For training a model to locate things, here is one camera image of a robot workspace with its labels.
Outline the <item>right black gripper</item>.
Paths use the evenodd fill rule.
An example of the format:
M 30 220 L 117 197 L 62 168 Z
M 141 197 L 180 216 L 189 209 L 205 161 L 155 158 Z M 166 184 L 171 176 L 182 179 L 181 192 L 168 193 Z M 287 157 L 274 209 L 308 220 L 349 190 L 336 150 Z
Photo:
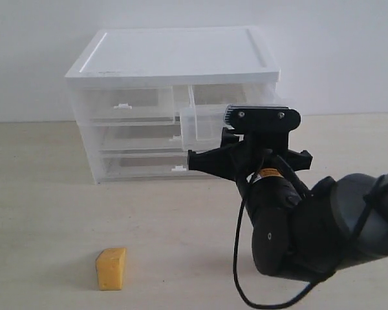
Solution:
M 288 148 L 287 133 L 248 133 L 241 140 L 240 132 L 224 127 L 219 148 L 205 152 L 188 151 L 187 164 L 191 171 L 237 181 L 255 172 L 263 163 L 273 167 L 273 159 L 282 158 L 293 171 L 308 170 L 312 155 L 303 150 L 296 152 Z

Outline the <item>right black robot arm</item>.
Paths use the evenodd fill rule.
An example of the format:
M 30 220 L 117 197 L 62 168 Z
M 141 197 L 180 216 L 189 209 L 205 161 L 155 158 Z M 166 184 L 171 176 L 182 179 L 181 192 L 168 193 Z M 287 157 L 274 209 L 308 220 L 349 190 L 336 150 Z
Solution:
M 264 275 L 316 276 L 388 257 L 388 173 L 327 176 L 308 188 L 297 171 L 312 156 L 288 147 L 287 132 L 229 129 L 221 145 L 189 151 L 188 167 L 233 181 L 252 225 L 252 257 Z

